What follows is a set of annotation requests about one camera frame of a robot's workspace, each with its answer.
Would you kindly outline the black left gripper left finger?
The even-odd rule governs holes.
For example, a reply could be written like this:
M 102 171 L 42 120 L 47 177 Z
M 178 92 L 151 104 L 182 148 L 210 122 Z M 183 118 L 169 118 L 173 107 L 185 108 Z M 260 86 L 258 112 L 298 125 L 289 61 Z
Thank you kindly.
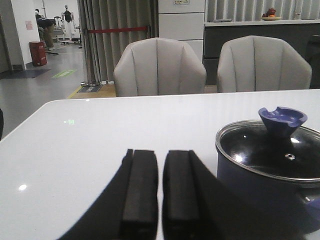
M 112 180 L 62 240 L 154 240 L 158 165 L 151 150 L 128 149 Z

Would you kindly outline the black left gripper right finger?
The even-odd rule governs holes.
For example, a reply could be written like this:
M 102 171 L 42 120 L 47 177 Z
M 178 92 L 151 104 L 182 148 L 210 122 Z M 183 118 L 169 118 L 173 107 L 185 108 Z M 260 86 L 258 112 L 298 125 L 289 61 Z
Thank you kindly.
M 163 169 L 166 240 L 303 240 L 285 221 L 228 190 L 192 150 L 170 150 Z

